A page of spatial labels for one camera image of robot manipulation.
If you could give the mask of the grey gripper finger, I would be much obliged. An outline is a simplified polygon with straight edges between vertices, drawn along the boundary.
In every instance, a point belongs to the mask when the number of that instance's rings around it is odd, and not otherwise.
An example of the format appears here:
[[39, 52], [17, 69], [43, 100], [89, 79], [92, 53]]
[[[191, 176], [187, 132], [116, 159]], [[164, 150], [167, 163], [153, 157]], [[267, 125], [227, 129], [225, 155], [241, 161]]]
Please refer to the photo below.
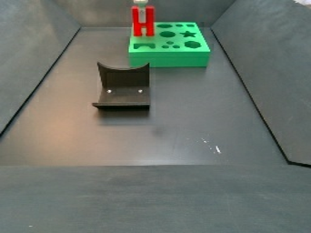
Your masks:
[[145, 7], [148, 0], [132, 0], [133, 4], [139, 7]]

